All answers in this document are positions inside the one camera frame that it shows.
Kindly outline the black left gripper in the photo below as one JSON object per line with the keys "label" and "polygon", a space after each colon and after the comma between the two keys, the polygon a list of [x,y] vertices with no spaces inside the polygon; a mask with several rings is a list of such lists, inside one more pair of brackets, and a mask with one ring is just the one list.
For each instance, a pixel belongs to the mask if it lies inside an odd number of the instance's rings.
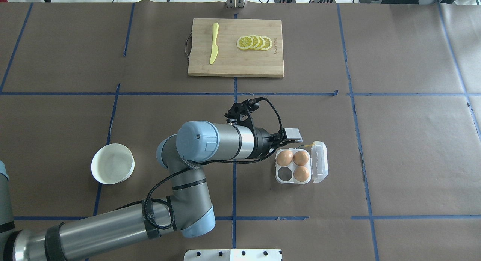
{"label": "black left gripper", "polygon": [[270,134],[263,128],[254,128],[253,159],[260,159],[280,147],[290,143],[301,143],[303,138],[298,128],[284,128],[274,134]]}

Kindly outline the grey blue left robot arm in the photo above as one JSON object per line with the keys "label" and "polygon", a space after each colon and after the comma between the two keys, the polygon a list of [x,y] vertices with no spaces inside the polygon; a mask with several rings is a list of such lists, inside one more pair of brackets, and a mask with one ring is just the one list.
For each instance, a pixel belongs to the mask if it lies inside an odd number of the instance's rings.
{"label": "grey blue left robot arm", "polygon": [[1,260],[82,261],[175,231],[187,238],[202,236],[215,227],[205,165],[256,163],[280,147],[301,141],[297,128],[269,134],[241,124],[186,122],[158,146],[157,160],[169,175],[146,198],[108,213],[60,223],[37,235],[15,227],[9,176],[2,162]]}

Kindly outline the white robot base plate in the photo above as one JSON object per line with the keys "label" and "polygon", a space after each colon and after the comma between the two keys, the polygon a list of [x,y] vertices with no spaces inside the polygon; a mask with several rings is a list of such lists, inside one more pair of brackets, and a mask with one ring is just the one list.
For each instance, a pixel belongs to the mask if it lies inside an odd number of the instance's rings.
{"label": "white robot base plate", "polygon": [[191,249],[184,261],[283,261],[281,249]]}

